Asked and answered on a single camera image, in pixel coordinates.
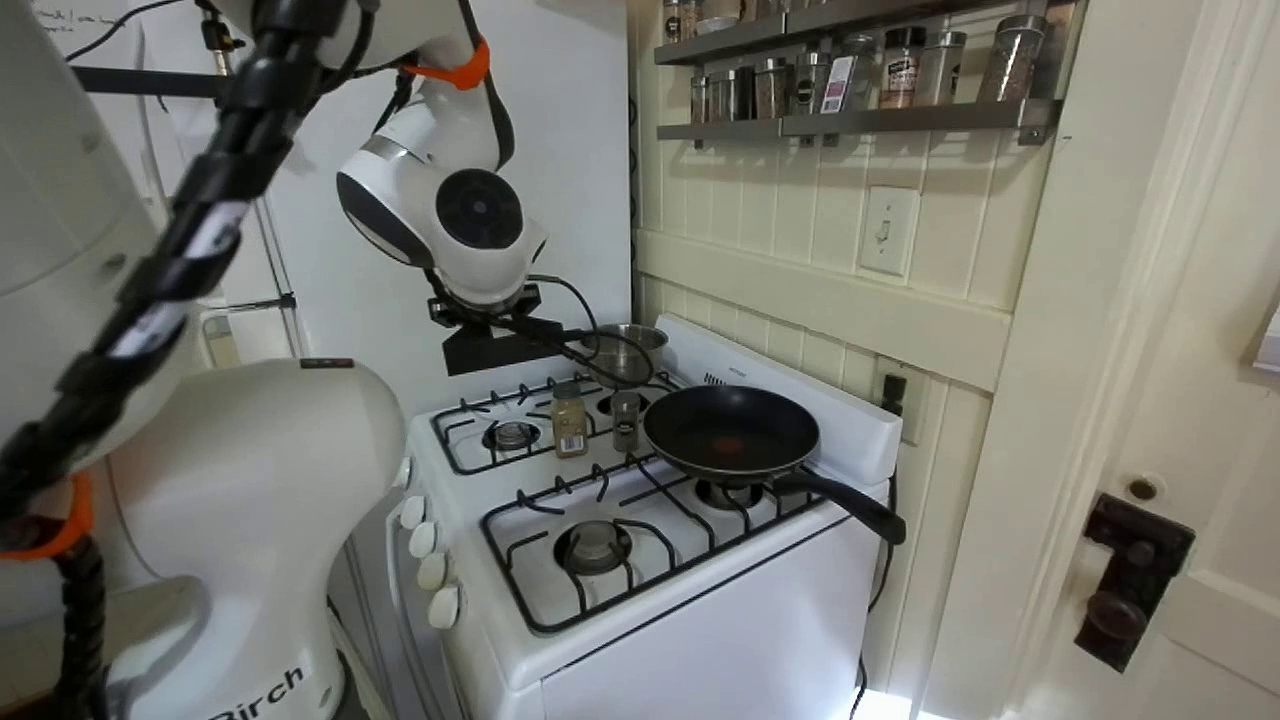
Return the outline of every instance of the oven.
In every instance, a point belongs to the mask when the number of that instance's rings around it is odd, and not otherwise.
[[[685,320],[661,377],[756,384],[820,419],[812,473],[884,500],[899,419]],[[557,397],[587,411],[557,458]],[[845,715],[879,540],[815,496],[714,489],[639,439],[570,365],[411,419],[411,480],[349,545],[344,617],[390,715]]]

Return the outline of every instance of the stove burner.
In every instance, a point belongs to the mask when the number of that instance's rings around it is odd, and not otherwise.
[[[504,419],[504,425],[486,425],[486,432],[479,438],[485,448],[490,452],[524,452],[535,445],[535,429],[524,419]]]
[[[557,563],[570,577],[603,577],[632,558],[632,535],[608,521],[570,525],[557,540]]]
[[[764,496],[764,485],[711,485],[711,480],[697,480],[691,485],[697,500],[704,500],[709,508],[718,508],[718,512],[744,512],[750,506],[761,506]]]
[[[598,397],[597,405],[598,418],[612,418],[612,397]]]

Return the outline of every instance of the stove knob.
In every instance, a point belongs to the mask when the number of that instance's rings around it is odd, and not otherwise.
[[[435,525],[424,521],[424,525],[414,525],[414,529],[409,532],[409,558],[411,558],[411,561],[424,561],[430,548],[435,548]]]
[[[414,588],[421,592],[435,592],[448,577],[448,563],[443,563],[443,552],[426,552],[421,563],[414,563]]]
[[[399,529],[409,529],[409,532],[411,532],[421,521],[426,521],[426,496],[409,491],[409,496],[399,500],[394,521],[399,521]]]
[[[454,617],[460,617],[454,583],[443,583],[426,606],[426,623],[435,631],[448,631],[454,623]]]

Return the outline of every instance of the door latch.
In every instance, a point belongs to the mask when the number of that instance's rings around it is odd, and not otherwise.
[[[1122,674],[1166,579],[1185,570],[1195,532],[1114,496],[1097,496],[1083,535],[1111,548],[1111,563],[1087,597],[1075,643]]]

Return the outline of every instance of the door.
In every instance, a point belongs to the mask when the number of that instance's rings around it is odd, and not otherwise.
[[[1280,377],[1253,370],[1280,305],[1275,11],[1254,42],[1254,63],[1238,85],[1244,106],[1218,146],[1225,165],[1185,265],[1164,265],[1166,275],[1136,275],[1153,288],[1166,280],[1172,293],[1130,347],[1130,381],[1102,407],[1102,418],[1114,411],[1114,432],[1099,445],[1099,478],[1083,478],[1122,500],[1130,480],[1153,480],[1154,496],[1130,506],[1195,529],[1190,558],[1127,674],[1111,674],[1071,643],[1107,552],[1058,535],[1071,563],[1013,715],[1280,715]]]

